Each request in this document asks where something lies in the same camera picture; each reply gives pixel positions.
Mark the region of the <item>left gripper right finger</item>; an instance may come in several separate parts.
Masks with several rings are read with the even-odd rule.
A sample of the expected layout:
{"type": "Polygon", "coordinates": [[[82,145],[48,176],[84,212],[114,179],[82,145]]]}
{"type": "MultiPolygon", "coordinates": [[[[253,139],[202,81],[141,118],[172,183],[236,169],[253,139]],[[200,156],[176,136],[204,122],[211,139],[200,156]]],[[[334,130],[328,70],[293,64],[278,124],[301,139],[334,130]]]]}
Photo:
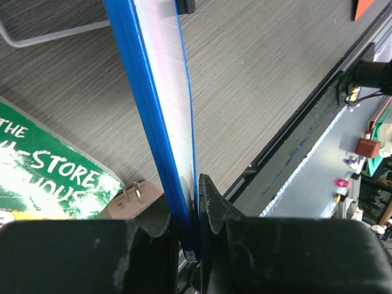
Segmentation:
{"type": "Polygon", "coordinates": [[[363,223],[247,217],[199,177],[202,293],[390,293],[390,260],[363,223]]]}

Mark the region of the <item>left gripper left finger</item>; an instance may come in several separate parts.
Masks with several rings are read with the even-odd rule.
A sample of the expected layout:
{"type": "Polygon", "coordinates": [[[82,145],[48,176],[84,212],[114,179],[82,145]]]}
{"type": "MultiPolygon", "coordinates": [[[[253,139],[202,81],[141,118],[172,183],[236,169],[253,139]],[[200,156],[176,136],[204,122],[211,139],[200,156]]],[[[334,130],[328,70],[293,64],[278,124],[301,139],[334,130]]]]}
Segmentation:
{"type": "Polygon", "coordinates": [[[179,228],[165,197],[129,220],[1,229],[2,293],[176,293],[179,228]]]}

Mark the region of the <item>blue framed whiteboard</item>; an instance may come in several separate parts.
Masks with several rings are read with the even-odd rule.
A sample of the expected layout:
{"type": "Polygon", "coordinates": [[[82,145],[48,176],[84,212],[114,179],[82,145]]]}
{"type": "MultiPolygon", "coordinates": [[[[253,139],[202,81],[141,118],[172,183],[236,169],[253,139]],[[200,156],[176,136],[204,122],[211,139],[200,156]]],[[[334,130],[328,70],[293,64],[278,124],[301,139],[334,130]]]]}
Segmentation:
{"type": "Polygon", "coordinates": [[[141,122],[189,262],[200,259],[198,184],[192,90],[179,17],[195,11],[193,1],[105,1],[107,20],[15,40],[12,47],[40,43],[110,26],[141,122]]]}

